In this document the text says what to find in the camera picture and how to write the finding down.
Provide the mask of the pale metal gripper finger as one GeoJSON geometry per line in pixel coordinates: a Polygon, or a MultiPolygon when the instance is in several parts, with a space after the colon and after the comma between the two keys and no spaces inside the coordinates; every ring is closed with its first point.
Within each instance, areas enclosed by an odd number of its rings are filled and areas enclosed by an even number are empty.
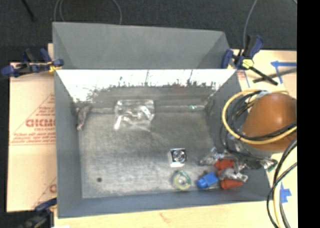
{"type": "Polygon", "coordinates": [[[218,171],[218,178],[220,181],[224,180],[234,180],[240,182],[246,182],[248,176],[242,174],[241,172],[236,172],[233,168],[225,168],[218,171]]]}
{"type": "Polygon", "coordinates": [[[223,153],[219,152],[216,147],[213,147],[209,151],[209,153],[199,161],[199,164],[201,166],[214,165],[217,161],[219,161],[222,158],[223,158],[223,153]]]}

